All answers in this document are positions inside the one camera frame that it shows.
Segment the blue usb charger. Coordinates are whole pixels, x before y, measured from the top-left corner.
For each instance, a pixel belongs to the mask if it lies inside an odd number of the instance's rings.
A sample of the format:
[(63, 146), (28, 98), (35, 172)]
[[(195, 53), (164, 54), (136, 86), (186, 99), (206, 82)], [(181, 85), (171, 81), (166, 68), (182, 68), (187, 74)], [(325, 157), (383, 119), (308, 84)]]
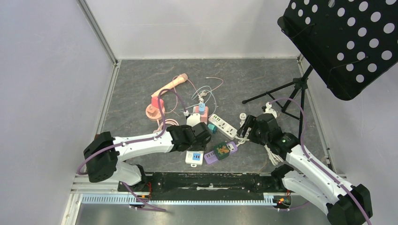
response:
[(198, 104), (198, 112), (200, 114), (203, 114), (206, 111), (206, 105), (204, 103), (199, 103)]

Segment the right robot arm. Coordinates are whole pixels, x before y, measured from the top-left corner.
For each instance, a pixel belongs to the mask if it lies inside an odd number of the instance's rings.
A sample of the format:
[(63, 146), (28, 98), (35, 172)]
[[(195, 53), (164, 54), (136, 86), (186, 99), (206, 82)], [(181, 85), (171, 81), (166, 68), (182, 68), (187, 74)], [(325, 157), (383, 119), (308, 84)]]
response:
[(274, 115), (247, 116), (237, 135), (265, 146), (286, 162), (271, 173), (274, 190), (297, 193), (319, 208), (332, 225), (371, 224), (370, 191), (362, 184), (352, 185), (325, 166), (303, 141), (283, 132)]

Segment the teal usb charger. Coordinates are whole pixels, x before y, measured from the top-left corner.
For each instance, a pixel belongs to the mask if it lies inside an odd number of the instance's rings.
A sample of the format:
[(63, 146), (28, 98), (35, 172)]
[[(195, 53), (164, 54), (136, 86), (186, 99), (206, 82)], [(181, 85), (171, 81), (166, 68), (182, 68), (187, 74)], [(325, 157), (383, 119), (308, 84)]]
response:
[(211, 131), (212, 134), (215, 134), (217, 131), (217, 127), (214, 124), (208, 124), (207, 127), (209, 128), (209, 130)]

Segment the coral plug adapter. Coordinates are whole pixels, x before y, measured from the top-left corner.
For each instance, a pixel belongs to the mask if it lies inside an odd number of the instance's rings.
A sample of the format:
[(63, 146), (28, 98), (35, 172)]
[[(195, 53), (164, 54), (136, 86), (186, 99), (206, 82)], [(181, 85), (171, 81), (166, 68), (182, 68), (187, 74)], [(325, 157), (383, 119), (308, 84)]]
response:
[(151, 105), (155, 108), (159, 108), (159, 101), (158, 101), (158, 97), (152, 97), (151, 99)]

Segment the white multicolour power strip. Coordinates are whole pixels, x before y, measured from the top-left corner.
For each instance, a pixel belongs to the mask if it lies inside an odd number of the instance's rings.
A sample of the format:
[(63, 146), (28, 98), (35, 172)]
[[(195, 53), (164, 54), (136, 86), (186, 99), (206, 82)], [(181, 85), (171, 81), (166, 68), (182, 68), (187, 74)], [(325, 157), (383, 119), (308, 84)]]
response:
[(204, 151), (187, 151), (185, 163), (191, 167), (197, 167), (203, 164)]

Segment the round pink socket hub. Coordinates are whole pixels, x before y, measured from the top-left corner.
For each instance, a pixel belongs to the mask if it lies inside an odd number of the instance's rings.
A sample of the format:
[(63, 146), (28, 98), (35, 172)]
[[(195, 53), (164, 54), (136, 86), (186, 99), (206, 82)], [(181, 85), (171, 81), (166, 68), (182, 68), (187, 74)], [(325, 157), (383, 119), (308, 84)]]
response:
[(165, 108), (163, 106), (159, 109), (150, 104), (147, 106), (145, 114), (149, 120), (157, 121), (162, 119), (161, 111), (163, 114), (165, 113)]

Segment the pink cube socket adapter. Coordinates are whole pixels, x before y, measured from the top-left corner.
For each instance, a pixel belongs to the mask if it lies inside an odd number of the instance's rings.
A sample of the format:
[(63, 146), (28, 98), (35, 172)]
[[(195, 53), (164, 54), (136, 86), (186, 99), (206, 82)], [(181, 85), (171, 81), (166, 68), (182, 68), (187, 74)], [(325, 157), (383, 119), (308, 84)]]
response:
[[(198, 112), (198, 105), (193, 107), (193, 113), (199, 113)], [(206, 111), (203, 114), (200, 114), (200, 121), (204, 123), (208, 123), (208, 107), (206, 106)]]

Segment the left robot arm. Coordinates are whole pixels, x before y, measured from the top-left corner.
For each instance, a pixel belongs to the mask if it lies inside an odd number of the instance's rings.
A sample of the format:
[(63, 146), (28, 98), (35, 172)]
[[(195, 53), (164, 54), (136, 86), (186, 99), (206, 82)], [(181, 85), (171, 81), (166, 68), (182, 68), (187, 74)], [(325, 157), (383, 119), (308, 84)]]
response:
[(157, 133), (134, 137), (113, 137), (110, 132), (103, 132), (83, 151), (86, 175), (91, 183), (117, 180), (135, 191), (143, 191), (147, 186), (143, 167), (126, 160), (153, 153), (201, 151), (210, 140), (211, 132), (204, 122), (172, 125)]

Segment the dark green cube adapter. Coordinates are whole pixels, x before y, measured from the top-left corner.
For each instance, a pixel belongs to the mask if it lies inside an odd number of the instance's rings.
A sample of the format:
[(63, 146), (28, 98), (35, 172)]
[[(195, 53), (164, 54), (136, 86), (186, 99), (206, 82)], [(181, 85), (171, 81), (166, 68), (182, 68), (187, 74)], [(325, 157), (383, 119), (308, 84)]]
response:
[(225, 142), (222, 142), (214, 147), (214, 154), (218, 160), (223, 160), (230, 156), (230, 149)]

